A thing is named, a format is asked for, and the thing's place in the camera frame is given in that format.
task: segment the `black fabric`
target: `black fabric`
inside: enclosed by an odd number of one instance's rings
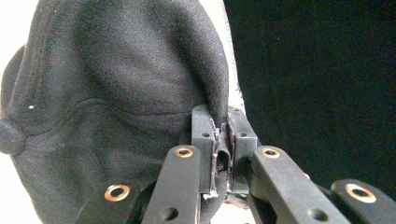
[[[227,196],[227,172],[219,172],[216,177],[217,198],[205,199],[201,197],[201,212],[205,214],[200,219],[200,224],[210,224],[210,219],[218,212]]]
[[[225,1],[247,117],[316,183],[396,199],[394,1]]]
[[[154,182],[194,106],[225,120],[228,68],[198,1],[42,0],[1,96],[0,150],[41,220],[73,223],[98,183]]]

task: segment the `black bracket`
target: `black bracket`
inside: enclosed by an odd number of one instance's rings
[[[396,202],[379,189],[357,180],[320,188],[282,149],[258,147],[242,111],[228,116],[216,128],[205,105],[192,110],[192,146],[169,150],[146,212],[139,187],[114,180],[98,186],[77,223],[198,223],[201,194],[216,196],[215,175],[224,170],[228,191],[248,194],[258,224],[396,223]]]

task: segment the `screw hole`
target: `screw hole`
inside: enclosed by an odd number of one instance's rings
[[[110,195],[111,195],[112,197],[119,197],[123,192],[124,192],[123,189],[113,189],[113,190],[110,192]]]
[[[368,193],[366,193],[365,191],[363,191],[363,190],[361,190],[361,189],[353,189],[352,192],[353,192],[354,194],[357,194],[357,195],[361,196],[361,197],[367,197],[367,196],[369,196]]]
[[[312,208],[308,211],[308,215],[317,221],[326,222],[329,220],[329,216],[320,209]]]
[[[182,156],[185,156],[185,155],[189,154],[189,151],[188,151],[187,149],[181,149],[181,150],[178,152],[178,154],[180,154],[180,155],[182,155]]]
[[[268,156],[275,156],[276,155],[276,152],[274,152],[272,150],[266,150],[264,153],[267,154]]]
[[[163,221],[171,221],[178,217],[178,211],[174,207],[165,208],[161,212]]]

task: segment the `metal grommet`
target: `metal grommet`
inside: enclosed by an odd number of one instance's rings
[[[276,159],[280,156],[280,153],[274,149],[271,148],[265,148],[262,150],[262,155],[271,158],[271,159]]]
[[[177,157],[180,157],[180,158],[188,158],[188,157],[190,157],[191,155],[192,155],[192,150],[189,149],[189,148],[182,147],[182,148],[178,148],[178,149],[176,150],[176,156],[177,156]]]
[[[105,199],[110,202],[119,202],[129,194],[129,187],[126,185],[112,185],[105,192]]]
[[[354,199],[363,203],[374,203],[375,195],[368,189],[364,189],[356,184],[347,184],[346,192]]]

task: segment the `black knit cap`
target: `black knit cap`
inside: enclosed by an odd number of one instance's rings
[[[224,122],[228,79],[198,1],[42,0],[3,76],[0,151],[44,223],[73,223],[98,184],[154,182],[193,107]]]

